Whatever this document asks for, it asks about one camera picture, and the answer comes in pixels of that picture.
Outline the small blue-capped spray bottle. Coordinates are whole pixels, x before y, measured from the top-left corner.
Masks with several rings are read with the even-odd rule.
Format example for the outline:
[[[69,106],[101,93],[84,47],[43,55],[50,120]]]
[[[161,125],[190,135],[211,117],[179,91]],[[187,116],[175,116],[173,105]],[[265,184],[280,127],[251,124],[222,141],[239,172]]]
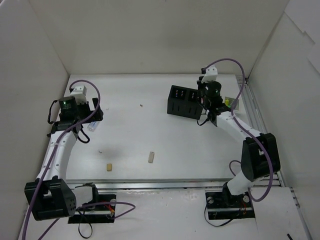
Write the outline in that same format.
[[[99,123],[100,123],[99,121],[91,122],[88,124],[87,129],[91,132],[94,132],[97,129],[97,127],[99,126]]]

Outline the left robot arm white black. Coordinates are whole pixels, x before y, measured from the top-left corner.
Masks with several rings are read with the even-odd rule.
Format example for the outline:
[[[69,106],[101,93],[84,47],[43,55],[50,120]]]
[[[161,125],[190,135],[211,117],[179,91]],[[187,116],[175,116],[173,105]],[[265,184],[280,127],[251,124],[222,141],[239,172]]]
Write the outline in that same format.
[[[100,98],[93,98],[94,109],[88,102],[78,102],[75,96],[57,100],[59,120],[51,121],[48,134],[50,146],[43,167],[33,182],[25,185],[24,193],[35,220],[43,221],[72,217],[84,205],[89,210],[100,204],[97,187],[85,183],[71,190],[65,182],[72,149],[79,139],[83,125],[103,120]]]

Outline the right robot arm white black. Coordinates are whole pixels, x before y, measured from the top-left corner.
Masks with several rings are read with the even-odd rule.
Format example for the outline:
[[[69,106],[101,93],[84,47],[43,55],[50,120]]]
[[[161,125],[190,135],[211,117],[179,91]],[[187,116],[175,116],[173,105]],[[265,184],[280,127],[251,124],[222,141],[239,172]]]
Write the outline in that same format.
[[[222,85],[213,81],[204,81],[199,77],[198,103],[205,110],[206,122],[211,122],[227,132],[242,144],[240,171],[222,187],[221,200],[227,206],[233,206],[255,182],[269,177],[266,192],[258,199],[262,201],[270,192],[273,175],[281,169],[276,137],[271,133],[262,133],[248,126],[221,97]]]

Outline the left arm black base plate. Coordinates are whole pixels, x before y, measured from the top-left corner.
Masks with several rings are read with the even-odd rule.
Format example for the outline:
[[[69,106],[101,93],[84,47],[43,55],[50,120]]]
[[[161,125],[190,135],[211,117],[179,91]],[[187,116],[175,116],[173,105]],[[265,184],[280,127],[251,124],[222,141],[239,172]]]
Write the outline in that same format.
[[[84,214],[82,217],[78,212],[73,217],[68,219],[68,224],[90,223],[90,224],[105,224],[113,223],[116,206],[111,204],[102,204],[90,206],[81,209],[80,212]]]

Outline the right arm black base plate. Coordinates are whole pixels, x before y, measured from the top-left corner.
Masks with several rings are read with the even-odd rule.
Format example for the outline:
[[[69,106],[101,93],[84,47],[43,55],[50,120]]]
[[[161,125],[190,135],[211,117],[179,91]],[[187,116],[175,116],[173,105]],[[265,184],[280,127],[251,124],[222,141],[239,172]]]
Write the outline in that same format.
[[[231,203],[223,198],[223,193],[209,191],[205,193],[206,216],[209,220],[255,219],[256,215],[248,192],[235,196]]]

